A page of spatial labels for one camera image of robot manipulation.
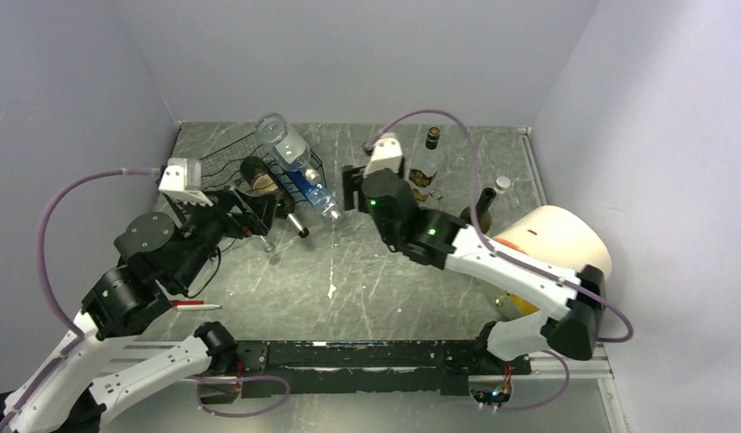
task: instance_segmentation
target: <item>white wall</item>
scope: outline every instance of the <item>white wall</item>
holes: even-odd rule
[[[527,126],[597,0],[115,0],[181,120]]]
[[[124,166],[160,166],[171,115],[107,0],[0,0],[0,392],[22,384],[64,335],[35,274],[34,237],[51,196]],[[117,261],[112,245],[154,200],[153,180],[73,191],[51,219],[51,283],[73,315]]]
[[[741,0],[602,0],[533,145],[611,248],[633,431],[741,431]]]

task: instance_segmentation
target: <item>wire basket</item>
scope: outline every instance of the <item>wire basket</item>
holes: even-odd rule
[[[221,149],[205,156],[200,160],[202,164],[201,187],[205,190],[221,189],[225,185],[234,184],[241,189],[250,190],[240,172],[240,163],[249,156],[257,156],[264,160],[269,171],[274,175],[274,182],[280,189],[287,191],[296,203],[306,201],[306,198],[288,179],[280,164],[274,157],[264,149],[264,145],[255,139],[255,134],[248,134],[243,138],[233,141]],[[310,163],[325,179],[325,170],[322,168],[322,160],[316,153],[311,152]]]

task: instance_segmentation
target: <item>white marker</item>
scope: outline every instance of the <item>white marker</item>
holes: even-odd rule
[[[211,311],[221,309],[218,304],[201,304],[201,305],[177,305],[174,307],[177,311]]]

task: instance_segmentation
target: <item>white bucket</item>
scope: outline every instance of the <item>white bucket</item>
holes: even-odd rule
[[[538,207],[493,239],[548,264],[578,272],[590,264],[604,273],[604,280],[612,273],[612,258],[601,238],[561,207]],[[511,299],[524,315],[537,310],[523,299],[513,295]]]

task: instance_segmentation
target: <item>marble table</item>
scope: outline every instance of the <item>marble table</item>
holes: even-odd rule
[[[327,185],[342,201],[340,171],[346,164],[364,165],[361,150],[377,124],[296,124],[295,128],[323,160]],[[446,155],[439,175],[441,200],[424,204],[459,214],[468,204],[471,156],[455,126],[441,128]],[[407,158],[423,149],[430,125],[394,128]],[[253,132],[251,124],[183,124],[173,155],[202,158]],[[472,127],[479,146],[477,163],[483,186],[507,176],[513,186],[491,208],[496,235],[539,206],[532,171],[514,128]],[[171,213],[164,200],[158,209]],[[475,337],[482,326],[500,317],[495,305],[501,290],[465,275],[410,262],[390,253],[368,215],[347,212],[331,225],[308,204],[297,214],[311,234],[300,239],[276,221],[270,239],[276,249],[265,253],[253,239],[236,242],[224,253],[218,275],[201,298],[223,309],[209,312],[170,311],[144,333],[144,340],[179,341],[201,323],[219,320],[235,338],[256,340],[462,339]],[[222,248],[228,245],[222,242]],[[208,263],[190,292],[213,271]]]

